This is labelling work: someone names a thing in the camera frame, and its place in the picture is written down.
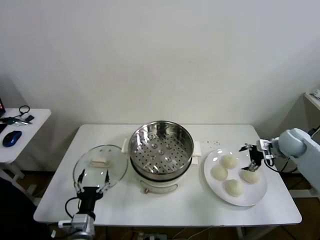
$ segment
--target small white table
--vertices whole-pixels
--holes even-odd
[[[304,94],[306,99],[308,99],[318,110],[320,110],[320,100],[317,99],[315,96],[310,95],[310,92],[306,92]]]
[[[139,125],[83,125],[52,178],[34,219],[52,223],[67,220],[65,202],[76,196],[72,171],[80,156],[106,144],[122,146]],[[250,125],[184,125],[194,141],[201,144],[198,165],[191,165],[181,184],[168,194],[144,194],[131,164],[124,178],[95,205],[97,226],[241,227],[298,224],[302,217],[283,180],[264,165],[268,189],[263,199],[251,207],[231,205],[220,199],[205,182],[202,162],[214,147],[239,150],[244,143],[259,139]],[[78,201],[69,203],[77,212]]]
[[[19,115],[18,108],[6,108],[5,110],[6,112],[2,118]],[[51,111],[49,109],[32,108],[28,114],[34,116],[34,119],[31,121],[32,124],[23,126],[8,125],[0,133],[0,167],[9,169],[14,174],[14,177],[11,178],[0,168],[0,177],[10,181],[16,188],[25,193],[30,199],[33,199],[30,193],[35,189],[35,185],[31,186],[29,191],[26,191],[16,182],[18,178],[24,178],[25,175],[17,168],[17,166],[14,165],[14,161],[49,118]],[[3,146],[2,141],[4,137],[12,131],[21,131],[21,137],[18,139],[15,145],[11,147]]]

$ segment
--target blue mouse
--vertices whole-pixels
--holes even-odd
[[[3,139],[2,145],[5,147],[11,147],[16,144],[18,139],[21,137],[22,131],[9,132]]]

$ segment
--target table leg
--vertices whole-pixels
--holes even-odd
[[[6,164],[5,165],[15,176],[18,176],[19,178],[23,179],[25,175],[19,170],[19,168],[14,164]]]
[[[262,227],[262,228],[259,227],[257,229],[252,230],[247,235],[245,235],[245,236],[243,236],[242,238],[239,238],[239,239],[240,240],[258,240],[259,238],[262,238],[267,233],[271,232],[276,227],[278,227],[278,226],[273,225],[273,226],[265,226],[265,227]],[[237,230],[238,236],[239,236],[239,231],[241,232],[241,235],[242,235],[241,227],[237,227],[236,230]]]
[[[243,233],[242,233],[241,227],[240,227],[240,226],[237,226],[237,227],[235,227],[235,229],[236,229],[236,234],[238,235],[238,239],[239,239],[239,240],[242,240],[242,239],[244,238],[244,235],[243,235]]]
[[[320,200],[320,193],[314,189],[299,189],[299,190],[290,190],[291,197],[293,199],[299,198],[318,198]]]
[[[34,200],[34,198],[30,195],[29,192],[27,192],[22,186],[20,186],[15,180],[13,180],[8,174],[5,173],[2,169],[0,169],[0,177],[9,181],[12,183],[13,186],[15,186],[17,189],[19,189],[21,192],[23,192],[31,201]]]

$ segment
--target dough ball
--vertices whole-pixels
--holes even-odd
[[[234,169],[238,164],[238,160],[234,155],[224,155],[222,158],[222,165],[227,169]]]
[[[225,190],[228,194],[234,197],[239,197],[244,193],[244,185],[235,179],[225,182]]]
[[[247,183],[256,184],[260,179],[260,172],[242,170],[240,173],[240,177]]]
[[[228,170],[221,164],[215,165],[211,169],[211,173],[212,176],[219,181],[224,181],[228,177]]]

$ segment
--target metal rim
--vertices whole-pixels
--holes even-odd
[[[131,164],[139,175],[151,181],[167,182],[188,170],[194,142],[183,126],[159,120],[141,125],[132,134],[128,148]]]

